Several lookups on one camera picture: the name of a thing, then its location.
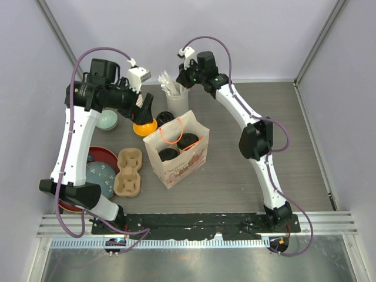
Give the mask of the black lid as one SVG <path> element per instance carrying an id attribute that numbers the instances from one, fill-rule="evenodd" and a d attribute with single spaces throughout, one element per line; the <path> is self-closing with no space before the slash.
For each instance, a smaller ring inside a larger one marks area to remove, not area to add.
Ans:
<path id="1" fill-rule="evenodd" d="M 195 144 L 199 141 L 199 138 L 193 133 L 184 133 L 180 140 L 177 142 L 177 147 L 180 150 L 184 150 L 185 148 Z"/>
<path id="2" fill-rule="evenodd" d="M 174 148 L 162 149 L 158 155 L 162 162 L 173 160 L 179 156 L 180 152 Z"/>

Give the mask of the brown paper bag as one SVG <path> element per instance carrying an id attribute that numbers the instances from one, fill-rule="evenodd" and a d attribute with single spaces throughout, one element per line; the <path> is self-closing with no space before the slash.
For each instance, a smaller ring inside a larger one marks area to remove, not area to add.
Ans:
<path id="1" fill-rule="evenodd" d="M 183 141 L 185 133 L 194 134 L 198 137 L 198 141 L 189 144 L 187 148 L 180 149 L 178 143 Z M 198 122 L 190 110 L 165 123 L 143 139 L 152 169 L 167 189 L 205 163 L 209 133 L 210 130 Z M 177 156 L 163 161 L 159 156 L 163 149 L 173 149 L 177 152 Z"/>

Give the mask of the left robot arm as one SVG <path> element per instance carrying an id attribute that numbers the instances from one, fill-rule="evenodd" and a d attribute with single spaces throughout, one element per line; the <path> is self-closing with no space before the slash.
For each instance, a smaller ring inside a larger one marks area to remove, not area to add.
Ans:
<path id="1" fill-rule="evenodd" d="M 150 71 L 131 64 L 125 77 L 120 66 L 104 59 L 92 59 L 90 71 L 82 81 L 66 89 L 66 120 L 62 144 L 50 178 L 41 180 L 40 191 L 54 195 L 71 205 L 90 210 L 105 220 L 112 234 L 124 230 L 122 209 L 101 194 L 98 184 L 86 180 L 86 164 L 92 135 L 105 108 L 116 109 L 137 125 L 152 122 L 153 95 L 147 94 L 138 106 L 142 83 L 150 79 Z"/>

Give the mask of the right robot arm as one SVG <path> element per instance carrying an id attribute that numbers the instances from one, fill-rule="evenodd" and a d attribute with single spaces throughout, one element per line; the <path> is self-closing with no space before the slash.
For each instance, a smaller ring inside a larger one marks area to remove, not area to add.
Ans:
<path id="1" fill-rule="evenodd" d="M 196 53 L 186 47 L 179 50 L 176 82 L 187 89 L 202 85 L 205 92 L 220 102 L 234 117 L 242 130 L 239 150 L 250 161 L 261 186 L 266 212 L 266 227 L 273 232 L 284 228 L 292 217 L 288 200 L 282 196 L 273 164 L 273 122 L 253 110 L 241 97 L 229 77 L 220 73 L 212 52 Z"/>

